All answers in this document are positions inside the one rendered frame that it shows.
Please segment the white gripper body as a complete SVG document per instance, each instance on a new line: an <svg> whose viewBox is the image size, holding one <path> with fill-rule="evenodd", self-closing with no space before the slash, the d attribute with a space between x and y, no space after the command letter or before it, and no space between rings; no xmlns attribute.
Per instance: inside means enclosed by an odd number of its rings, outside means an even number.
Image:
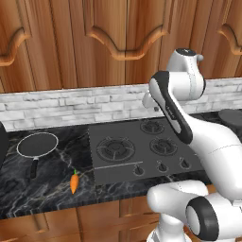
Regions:
<svg viewBox="0 0 242 242"><path fill-rule="evenodd" d="M155 112L158 112L160 110L158 104L155 102L155 100L152 98L149 92L146 92L144 94L144 97L142 99L142 104L145 108L152 109Z"/></svg>

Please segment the orange carrot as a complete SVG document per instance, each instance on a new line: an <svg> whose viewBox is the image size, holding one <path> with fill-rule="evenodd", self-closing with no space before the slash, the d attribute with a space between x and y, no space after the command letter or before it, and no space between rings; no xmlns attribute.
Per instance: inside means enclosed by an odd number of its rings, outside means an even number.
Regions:
<svg viewBox="0 0 242 242"><path fill-rule="evenodd" d="M78 189L78 174L77 171L74 171L74 174L72 175L71 179L70 179L70 189L72 193L75 193Z"/></svg>

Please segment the wooden upper cupboard door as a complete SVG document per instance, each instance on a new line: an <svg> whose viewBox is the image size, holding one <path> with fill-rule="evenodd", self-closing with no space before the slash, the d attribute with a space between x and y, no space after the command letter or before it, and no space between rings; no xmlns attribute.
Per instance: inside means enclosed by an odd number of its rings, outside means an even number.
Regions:
<svg viewBox="0 0 242 242"><path fill-rule="evenodd" d="M50 0L60 79L64 88L125 83L125 63L112 56L126 49L127 2Z"/></svg>
<svg viewBox="0 0 242 242"><path fill-rule="evenodd" d="M176 48L189 48L198 0L128 0L126 83L147 83Z"/></svg>
<svg viewBox="0 0 242 242"><path fill-rule="evenodd" d="M242 0L198 0L189 46L205 78L241 78Z"/></svg>
<svg viewBox="0 0 242 242"><path fill-rule="evenodd" d="M0 0L0 93L60 87L51 1Z"/></svg>

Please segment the wooden cupboard door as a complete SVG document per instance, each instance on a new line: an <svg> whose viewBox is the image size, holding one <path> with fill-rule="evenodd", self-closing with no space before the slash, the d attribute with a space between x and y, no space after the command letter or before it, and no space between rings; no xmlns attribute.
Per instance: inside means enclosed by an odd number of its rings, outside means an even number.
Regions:
<svg viewBox="0 0 242 242"><path fill-rule="evenodd" d="M76 209L0 219L0 242L81 242Z"/></svg>
<svg viewBox="0 0 242 242"><path fill-rule="evenodd" d="M147 83L176 48L189 48L198 0L128 0L126 83Z"/></svg>
<svg viewBox="0 0 242 242"><path fill-rule="evenodd" d="M205 78L241 78L242 0L198 0L189 46Z"/></svg>
<svg viewBox="0 0 242 242"><path fill-rule="evenodd" d="M50 0L60 79L64 88L125 83L125 63L112 56L126 49L127 2Z"/></svg>
<svg viewBox="0 0 242 242"><path fill-rule="evenodd" d="M81 242L146 242L159 220L145 197L82 206L77 213Z"/></svg>
<svg viewBox="0 0 242 242"><path fill-rule="evenodd" d="M0 93L60 87L51 1L0 0Z"/></svg>

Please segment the black hob knob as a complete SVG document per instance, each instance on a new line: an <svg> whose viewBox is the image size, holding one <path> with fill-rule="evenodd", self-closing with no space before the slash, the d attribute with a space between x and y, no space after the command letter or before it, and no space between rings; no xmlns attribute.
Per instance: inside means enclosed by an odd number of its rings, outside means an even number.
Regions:
<svg viewBox="0 0 242 242"><path fill-rule="evenodd" d="M166 172L168 170L168 167L165 164L163 164L161 161L158 161L157 169L160 172Z"/></svg>
<svg viewBox="0 0 242 242"><path fill-rule="evenodd" d="M180 166L183 169L190 169L191 165L184 159L184 158L180 158Z"/></svg>
<svg viewBox="0 0 242 242"><path fill-rule="evenodd" d="M144 174L144 169L140 165L137 165L134 167L133 173L137 176L142 176Z"/></svg>

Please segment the dark grey hob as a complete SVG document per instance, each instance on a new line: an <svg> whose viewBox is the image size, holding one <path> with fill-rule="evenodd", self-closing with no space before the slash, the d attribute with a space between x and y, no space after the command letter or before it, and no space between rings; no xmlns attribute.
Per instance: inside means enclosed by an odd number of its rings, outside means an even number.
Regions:
<svg viewBox="0 0 242 242"><path fill-rule="evenodd" d="M95 124L89 127L89 135L98 185L202 169L197 154L178 139L163 117ZM181 168L180 158L191 168ZM158 161L168 167L166 172L157 169ZM137 165L144 169L142 176L133 173Z"/></svg>

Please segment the dark grey pan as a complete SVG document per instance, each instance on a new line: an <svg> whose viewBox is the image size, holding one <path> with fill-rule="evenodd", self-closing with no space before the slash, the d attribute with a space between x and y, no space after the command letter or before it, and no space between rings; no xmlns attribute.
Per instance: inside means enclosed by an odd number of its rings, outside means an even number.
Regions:
<svg viewBox="0 0 242 242"><path fill-rule="evenodd" d="M221 121L233 128L235 132L242 131L242 112L233 109L224 109L218 112Z"/></svg>

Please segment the black pan with silver rim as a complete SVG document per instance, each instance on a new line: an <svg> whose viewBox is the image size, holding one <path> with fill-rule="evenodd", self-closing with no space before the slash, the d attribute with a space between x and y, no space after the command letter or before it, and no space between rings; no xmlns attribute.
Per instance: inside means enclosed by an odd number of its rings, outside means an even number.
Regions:
<svg viewBox="0 0 242 242"><path fill-rule="evenodd" d="M30 178L35 179L39 159L56 149L59 138L50 132L36 132L23 138L17 145L17 152L32 160Z"/></svg>

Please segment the wooden lower cupboard door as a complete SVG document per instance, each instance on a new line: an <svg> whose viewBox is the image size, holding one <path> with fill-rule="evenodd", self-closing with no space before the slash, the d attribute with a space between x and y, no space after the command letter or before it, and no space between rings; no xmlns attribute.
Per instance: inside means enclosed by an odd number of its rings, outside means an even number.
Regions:
<svg viewBox="0 0 242 242"><path fill-rule="evenodd" d="M159 220L145 197L82 206L77 213L81 242L146 242Z"/></svg>
<svg viewBox="0 0 242 242"><path fill-rule="evenodd" d="M0 219L0 242L81 242L76 209Z"/></svg>

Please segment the black rounded object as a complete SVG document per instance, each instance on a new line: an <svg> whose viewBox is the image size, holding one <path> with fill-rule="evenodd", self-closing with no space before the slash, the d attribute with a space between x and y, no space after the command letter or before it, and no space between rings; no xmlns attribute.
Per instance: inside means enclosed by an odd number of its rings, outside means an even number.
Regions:
<svg viewBox="0 0 242 242"><path fill-rule="evenodd" d="M0 169L9 149L9 137L4 125L0 122Z"/></svg>

